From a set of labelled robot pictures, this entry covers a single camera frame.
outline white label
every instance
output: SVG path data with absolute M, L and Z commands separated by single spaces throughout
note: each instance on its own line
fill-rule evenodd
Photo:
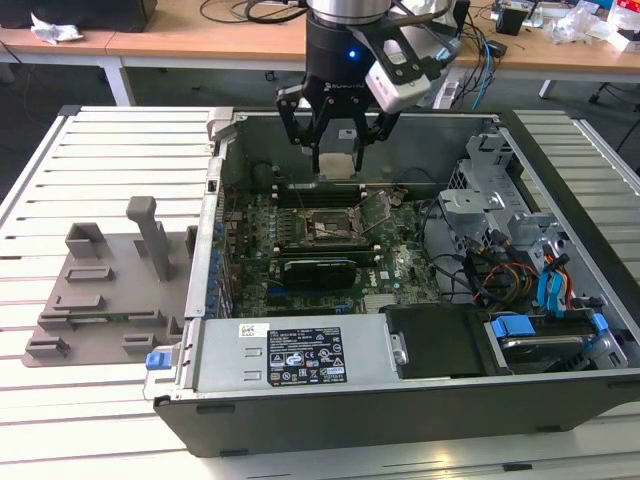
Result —
M 327 368 L 327 375 L 342 375 L 344 373 L 343 367 L 330 367 Z
M 269 331 L 268 323 L 241 323 L 238 329 L 238 337 L 255 338 L 266 337 Z
M 358 132 L 352 128 L 338 130 L 338 140 L 353 140 L 357 136 Z

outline white paper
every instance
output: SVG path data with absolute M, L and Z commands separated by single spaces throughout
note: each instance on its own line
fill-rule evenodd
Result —
M 33 13 L 31 14 L 31 21 L 33 22 L 31 31 L 34 35 L 43 42 L 49 42 L 51 45 L 84 38 L 75 25 L 52 25 L 38 19 Z
M 269 331 L 268 323 L 241 323 L 238 328 L 238 337 L 256 338 L 266 337 Z

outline warning label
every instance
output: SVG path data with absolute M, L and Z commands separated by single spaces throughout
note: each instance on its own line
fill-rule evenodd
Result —
M 347 381 L 340 328 L 269 330 L 267 337 L 267 380 L 272 386 Z

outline sticker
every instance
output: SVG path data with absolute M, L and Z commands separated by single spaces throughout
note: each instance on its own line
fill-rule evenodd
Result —
M 253 338 L 266 337 L 269 331 L 268 323 L 241 323 L 238 328 L 238 337 Z
M 338 130 L 338 140 L 353 140 L 357 136 L 358 132 L 352 128 Z
M 267 337 L 267 379 L 271 386 L 347 381 L 340 328 L 269 330 Z

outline connector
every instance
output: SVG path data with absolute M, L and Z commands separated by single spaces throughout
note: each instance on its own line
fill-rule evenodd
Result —
M 491 232 L 489 233 L 489 237 L 491 237 L 493 243 L 500 245 L 501 247 L 511 246 L 511 239 L 500 230 L 491 230 Z
M 467 252 L 469 253 L 473 253 L 476 255 L 484 255 L 487 251 L 484 245 L 482 245 L 480 242 L 478 242 L 477 240 L 474 240 L 471 237 L 465 236 L 462 239 L 462 243 L 465 246 Z

